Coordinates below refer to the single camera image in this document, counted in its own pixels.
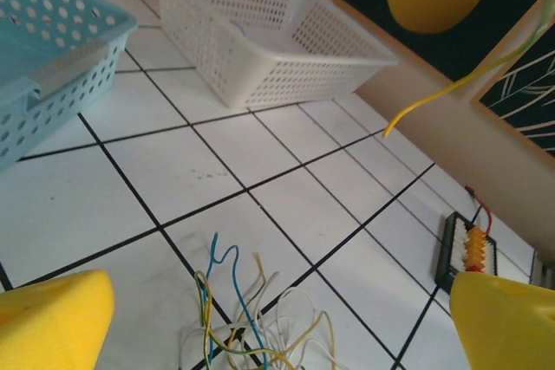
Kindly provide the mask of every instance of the beige wall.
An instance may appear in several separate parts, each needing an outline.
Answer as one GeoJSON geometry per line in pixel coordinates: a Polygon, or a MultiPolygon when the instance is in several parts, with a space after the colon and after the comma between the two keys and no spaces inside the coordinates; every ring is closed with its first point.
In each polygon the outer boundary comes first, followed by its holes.
{"type": "MultiPolygon", "coordinates": [[[[535,22],[519,30],[499,53],[522,42],[535,22]]],[[[555,164],[469,102],[492,76],[414,110],[399,130],[462,185],[472,186],[544,261],[555,262],[555,164]]],[[[416,61],[404,59],[375,75],[359,94],[391,120],[444,86],[416,61]]]]}

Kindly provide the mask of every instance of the white plastic basket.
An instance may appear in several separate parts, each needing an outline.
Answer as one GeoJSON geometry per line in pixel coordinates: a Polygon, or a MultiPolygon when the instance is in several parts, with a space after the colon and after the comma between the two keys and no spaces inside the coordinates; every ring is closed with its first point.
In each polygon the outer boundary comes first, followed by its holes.
{"type": "Polygon", "coordinates": [[[330,0],[160,0],[160,12],[229,107],[348,94],[397,63],[330,0]]]}

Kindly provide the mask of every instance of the basket handle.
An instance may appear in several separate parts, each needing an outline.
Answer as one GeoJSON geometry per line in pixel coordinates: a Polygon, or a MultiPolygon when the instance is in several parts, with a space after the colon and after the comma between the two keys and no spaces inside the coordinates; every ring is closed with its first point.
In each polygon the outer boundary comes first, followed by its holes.
{"type": "Polygon", "coordinates": [[[98,38],[88,40],[82,46],[70,50],[54,61],[33,71],[30,78],[40,86],[38,100],[42,101],[54,92],[86,73],[108,54],[108,44],[98,38]]]}

